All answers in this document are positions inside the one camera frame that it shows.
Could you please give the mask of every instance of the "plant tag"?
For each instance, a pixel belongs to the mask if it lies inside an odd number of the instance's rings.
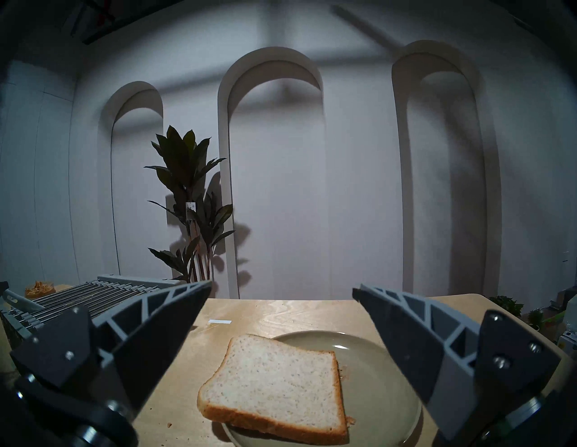
[[[194,211],[196,213],[196,202],[187,202],[186,203],[186,219],[193,220],[192,213],[190,211]]]

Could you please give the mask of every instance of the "metal roller rack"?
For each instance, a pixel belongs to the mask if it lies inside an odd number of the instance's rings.
[[[22,340],[30,337],[44,324],[55,319],[70,307],[86,306],[90,317],[95,318],[127,298],[172,287],[179,283],[176,280],[103,275],[94,281],[44,296],[35,301],[27,300],[8,289],[0,298],[2,323],[10,345],[14,349]]]

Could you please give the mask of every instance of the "bread slice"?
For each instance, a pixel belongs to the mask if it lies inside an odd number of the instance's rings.
[[[316,445],[349,440],[332,351],[309,351],[256,335],[233,337],[224,360],[198,391],[216,422]]]

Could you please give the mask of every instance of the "green plant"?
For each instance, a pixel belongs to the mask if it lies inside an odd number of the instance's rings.
[[[529,312],[528,322],[530,326],[537,326],[535,329],[541,327],[543,323],[543,311],[541,309],[535,309]]]
[[[490,296],[489,299],[496,305],[505,309],[507,312],[513,314],[514,316],[516,317],[521,316],[521,309],[523,308],[523,305],[517,303],[517,301],[515,301],[514,299],[511,299],[505,295]]]
[[[198,281],[199,277],[201,280],[210,279],[214,246],[234,232],[234,230],[223,232],[224,222],[232,215],[233,206],[225,205],[218,208],[215,195],[204,193],[206,174],[224,158],[206,162],[210,138],[196,144],[196,136],[192,130],[181,138],[176,129],[169,126],[165,137],[157,135],[156,138],[158,143],[151,141],[152,146],[166,166],[145,166],[145,168],[156,171],[158,180],[172,192],[175,204],[173,209],[169,210],[160,203],[152,200],[149,202],[161,206],[175,216],[186,228],[189,241],[182,251],[178,249],[174,254],[168,250],[157,251],[152,248],[149,250],[180,273],[175,279],[182,279],[188,283]],[[187,202],[196,203],[196,211],[189,210],[192,217],[187,217]]]

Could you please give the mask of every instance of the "plate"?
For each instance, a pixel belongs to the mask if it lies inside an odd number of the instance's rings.
[[[339,362],[344,412],[352,418],[349,447],[397,446],[413,432],[421,402],[383,347],[340,332],[309,330],[275,337],[291,346],[334,351]],[[223,424],[237,447],[302,447],[303,444]]]

